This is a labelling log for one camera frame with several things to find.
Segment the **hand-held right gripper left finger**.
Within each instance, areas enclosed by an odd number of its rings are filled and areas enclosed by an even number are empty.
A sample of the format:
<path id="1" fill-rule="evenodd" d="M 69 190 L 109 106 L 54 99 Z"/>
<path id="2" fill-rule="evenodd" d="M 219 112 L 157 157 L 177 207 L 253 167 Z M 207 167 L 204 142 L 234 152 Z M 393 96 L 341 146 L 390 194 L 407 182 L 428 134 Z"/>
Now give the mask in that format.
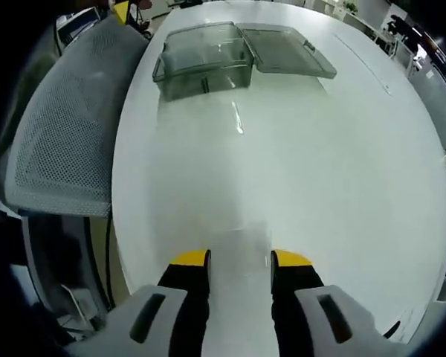
<path id="1" fill-rule="evenodd" d="M 70 356 L 200 356 L 210 314 L 209 249 L 185 251 L 130 295 Z"/>

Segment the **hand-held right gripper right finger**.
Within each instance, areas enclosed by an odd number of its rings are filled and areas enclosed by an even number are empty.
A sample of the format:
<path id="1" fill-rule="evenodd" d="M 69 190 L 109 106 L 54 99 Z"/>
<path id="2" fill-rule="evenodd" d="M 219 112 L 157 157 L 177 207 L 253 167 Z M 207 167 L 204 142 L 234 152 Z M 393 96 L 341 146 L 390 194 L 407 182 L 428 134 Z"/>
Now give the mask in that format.
<path id="1" fill-rule="evenodd" d="M 324 285 L 300 254 L 271 252 L 271 316 L 281 356 L 385 356 L 372 314 L 335 285 Z"/>

